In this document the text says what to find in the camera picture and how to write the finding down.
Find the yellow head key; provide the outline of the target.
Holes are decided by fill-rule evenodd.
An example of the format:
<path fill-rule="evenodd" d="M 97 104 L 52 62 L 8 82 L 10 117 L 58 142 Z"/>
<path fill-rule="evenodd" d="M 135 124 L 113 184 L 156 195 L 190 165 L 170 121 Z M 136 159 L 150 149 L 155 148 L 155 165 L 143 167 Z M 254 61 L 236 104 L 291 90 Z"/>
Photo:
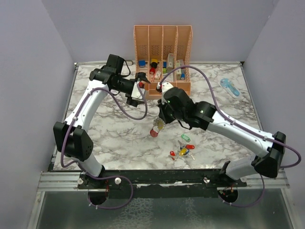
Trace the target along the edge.
<path fill-rule="evenodd" d="M 162 131 L 164 129 L 164 123 L 162 121 L 159 121 L 157 127 L 159 131 Z"/>

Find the grey red key organizer plate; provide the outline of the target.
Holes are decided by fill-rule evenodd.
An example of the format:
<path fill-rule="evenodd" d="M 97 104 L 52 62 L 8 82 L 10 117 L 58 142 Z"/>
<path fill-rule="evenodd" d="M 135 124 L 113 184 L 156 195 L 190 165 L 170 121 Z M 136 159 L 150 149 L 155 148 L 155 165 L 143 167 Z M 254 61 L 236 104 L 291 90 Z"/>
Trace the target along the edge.
<path fill-rule="evenodd" d="M 162 121 L 163 123 L 164 123 L 164 121 L 161 119 L 161 118 L 159 118 L 159 117 L 157 117 L 156 119 L 154 119 L 154 121 L 153 121 L 153 125 L 152 125 L 152 128 L 151 128 L 151 130 L 150 130 L 150 135 L 152 136 L 152 137 L 157 137 L 158 136 L 158 134 L 159 134 L 159 130 L 158 130 L 158 127 L 157 127 L 157 124 L 158 124 L 158 122 L 159 121 Z"/>

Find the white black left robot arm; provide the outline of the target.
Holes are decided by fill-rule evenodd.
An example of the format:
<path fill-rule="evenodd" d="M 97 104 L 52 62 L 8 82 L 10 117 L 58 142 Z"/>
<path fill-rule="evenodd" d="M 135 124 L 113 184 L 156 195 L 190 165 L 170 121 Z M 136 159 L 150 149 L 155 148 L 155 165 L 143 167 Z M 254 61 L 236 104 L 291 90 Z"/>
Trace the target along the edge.
<path fill-rule="evenodd" d="M 101 102 L 109 95 L 118 103 L 112 93 L 115 90 L 125 94 L 128 105 L 147 105 L 144 84 L 149 83 L 149 80 L 146 74 L 139 72 L 129 79 L 122 74 L 125 63 L 122 57 L 109 55 L 103 67 L 90 73 L 86 90 L 72 113 L 63 122 L 56 122 L 53 126 L 56 147 L 61 154 L 61 167 L 77 164 L 89 175 L 89 183 L 94 188 L 101 188 L 105 184 L 105 168 L 92 153 L 93 141 L 88 130 Z"/>

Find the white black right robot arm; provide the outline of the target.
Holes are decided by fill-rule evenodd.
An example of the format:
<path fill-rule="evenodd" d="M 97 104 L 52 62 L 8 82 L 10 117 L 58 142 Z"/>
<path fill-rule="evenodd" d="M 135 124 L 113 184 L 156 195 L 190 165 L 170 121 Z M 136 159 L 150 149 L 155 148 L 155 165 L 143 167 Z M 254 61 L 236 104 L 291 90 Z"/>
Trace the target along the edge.
<path fill-rule="evenodd" d="M 166 124 L 173 121 L 185 122 L 188 129 L 200 128 L 223 135 L 252 151 L 253 154 L 249 157 L 228 161 L 223 165 L 219 174 L 223 186 L 229 187 L 236 180 L 253 174 L 277 177 L 285 152 L 285 134 L 260 131 L 230 118 L 211 103 L 195 103 L 183 89 L 170 83 L 163 84 L 160 91 L 162 98 L 158 101 L 159 118 Z"/>

